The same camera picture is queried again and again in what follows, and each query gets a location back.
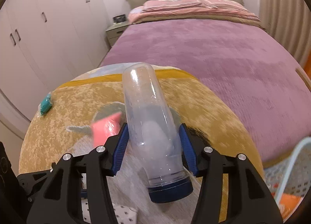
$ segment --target purple bedspread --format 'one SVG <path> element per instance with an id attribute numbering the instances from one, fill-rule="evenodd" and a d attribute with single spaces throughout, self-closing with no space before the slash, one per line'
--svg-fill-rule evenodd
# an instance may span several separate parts
<path id="1" fill-rule="evenodd" d="M 196 76 L 239 117 L 263 161 L 311 134 L 311 92 L 295 59 L 258 27 L 182 19 L 130 26 L 102 65 L 147 62 Z"/>

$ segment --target clear plastic container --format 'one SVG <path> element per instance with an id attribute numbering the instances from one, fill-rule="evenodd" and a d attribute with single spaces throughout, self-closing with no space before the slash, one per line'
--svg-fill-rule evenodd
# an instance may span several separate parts
<path id="1" fill-rule="evenodd" d="M 186 197 L 192 184 L 183 169 L 180 138 L 152 66 L 132 65 L 122 81 L 130 142 L 146 171 L 151 200 L 163 203 Z"/>

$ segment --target pink plastic bag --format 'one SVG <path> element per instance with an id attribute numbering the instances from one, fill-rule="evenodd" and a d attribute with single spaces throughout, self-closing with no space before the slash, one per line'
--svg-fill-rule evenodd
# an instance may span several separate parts
<path id="1" fill-rule="evenodd" d="M 106 118 L 94 122 L 91 125 L 94 148 L 104 145 L 108 137 L 119 133 L 121 114 L 122 112 L 112 114 Z"/>

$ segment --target yellow stripe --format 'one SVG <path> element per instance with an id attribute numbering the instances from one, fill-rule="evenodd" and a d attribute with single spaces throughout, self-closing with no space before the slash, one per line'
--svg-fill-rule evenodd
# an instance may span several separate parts
<path id="1" fill-rule="evenodd" d="M 196 79 L 193 75 L 190 73 L 183 71 L 183 70 L 177 70 L 177 69 L 164 69 L 164 70 L 155 70 L 155 74 L 158 79 L 167 79 L 167 78 L 192 78 Z M 81 86 L 86 84 L 92 84 L 97 82 L 120 82 L 122 81 L 122 74 L 111 74 L 106 76 L 100 76 L 95 78 L 88 78 L 83 80 L 76 80 L 76 81 L 70 81 L 67 83 L 62 84 L 58 88 L 68 87 L 68 86 Z"/>

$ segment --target nightstand drawer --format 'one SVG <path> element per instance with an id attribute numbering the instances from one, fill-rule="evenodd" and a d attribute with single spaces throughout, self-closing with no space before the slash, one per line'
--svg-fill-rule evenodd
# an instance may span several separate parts
<path id="1" fill-rule="evenodd" d="M 110 43 L 110 46 L 112 47 L 116 41 L 119 39 L 119 37 L 113 37 L 113 38 L 110 38 L 109 39 L 109 43 Z"/>
<path id="2" fill-rule="evenodd" d="M 107 31 L 107 37 L 108 38 L 119 37 L 120 35 L 122 35 L 124 30 L 126 30 L 126 28 L 127 28 L 127 26 L 123 26 L 123 27 L 118 27 L 118 28 L 114 28 L 112 30 L 109 30 L 109 31 Z"/>

